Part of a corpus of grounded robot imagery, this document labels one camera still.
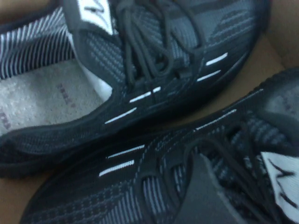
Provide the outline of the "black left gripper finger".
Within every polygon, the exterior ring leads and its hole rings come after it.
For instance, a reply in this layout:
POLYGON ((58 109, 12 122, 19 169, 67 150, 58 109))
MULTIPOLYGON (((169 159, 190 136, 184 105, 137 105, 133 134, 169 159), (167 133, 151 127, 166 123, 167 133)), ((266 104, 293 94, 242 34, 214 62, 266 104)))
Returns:
POLYGON ((201 155, 192 158, 185 198, 179 210, 181 224, 233 224, 223 193, 201 155))

